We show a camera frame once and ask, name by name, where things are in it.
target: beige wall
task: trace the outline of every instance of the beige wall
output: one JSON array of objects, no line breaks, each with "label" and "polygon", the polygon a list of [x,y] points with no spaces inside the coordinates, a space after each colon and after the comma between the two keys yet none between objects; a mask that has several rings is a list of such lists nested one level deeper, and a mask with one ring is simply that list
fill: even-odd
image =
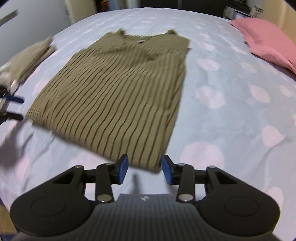
[{"label": "beige wall", "polygon": [[284,0],[266,0],[262,18],[277,25],[296,44],[296,11]]}]

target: pillow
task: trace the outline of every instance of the pillow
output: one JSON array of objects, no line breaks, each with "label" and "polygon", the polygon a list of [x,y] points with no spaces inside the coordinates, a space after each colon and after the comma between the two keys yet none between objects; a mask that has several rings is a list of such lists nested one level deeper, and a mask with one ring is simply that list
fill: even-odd
[{"label": "pillow", "polygon": [[296,45],[273,23],[259,18],[230,22],[244,35],[250,52],[296,74]]}]

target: polka dot bed sheet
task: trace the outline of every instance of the polka dot bed sheet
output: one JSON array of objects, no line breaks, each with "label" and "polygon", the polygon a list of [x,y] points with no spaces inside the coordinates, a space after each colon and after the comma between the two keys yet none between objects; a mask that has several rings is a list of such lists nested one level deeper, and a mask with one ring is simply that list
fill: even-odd
[{"label": "polka dot bed sheet", "polygon": [[[175,29],[190,39],[186,78],[167,154],[196,169],[215,165],[272,196],[281,209],[275,235],[296,237],[296,83],[288,70],[250,54],[240,32],[214,16],[174,9],[99,13],[54,36],[57,51],[17,91],[26,114],[43,87],[71,56],[109,31],[155,35]],[[15,198],[74,165],[94,169],[104,158],[67,143],[30,121],[0,126],[0,197]],[[205,193],[196,185],[196,198]],[[120,193],[176,195],[163,173],[129,168]],[[94,199],[94,185],[86,197]]]}]

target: wooden floor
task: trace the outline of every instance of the wooden floor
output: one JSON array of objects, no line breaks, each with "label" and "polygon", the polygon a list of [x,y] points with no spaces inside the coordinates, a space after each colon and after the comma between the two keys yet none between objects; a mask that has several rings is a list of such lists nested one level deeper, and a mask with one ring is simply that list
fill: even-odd
[{"label": "wooden floor", "polygon": [[0,205],[0,234],[15,234],[16,230],[10,220],[7,209]]}]

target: folded garment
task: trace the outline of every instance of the folded garment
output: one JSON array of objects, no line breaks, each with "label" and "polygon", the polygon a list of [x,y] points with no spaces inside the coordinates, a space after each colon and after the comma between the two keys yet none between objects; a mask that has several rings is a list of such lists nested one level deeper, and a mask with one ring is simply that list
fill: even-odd
[{"label": "folded garment", "polygon": [[296,45],[275,24],[259,18],[230,22],[244,35],[250,52],[296,74]]},{"label": "folded garment", "polygon": [[51,43],[52,38],[48,37],[13,56],[0,67],[0,84],[9,87],[14,80],[19,83],[25,81],[34,69],[56,50]]},{"label": "folded garment", "polygon": [[177,117],[189,41],[107,33],[76,53],[35,99],[33,124],[117,160],[160,170]]}]

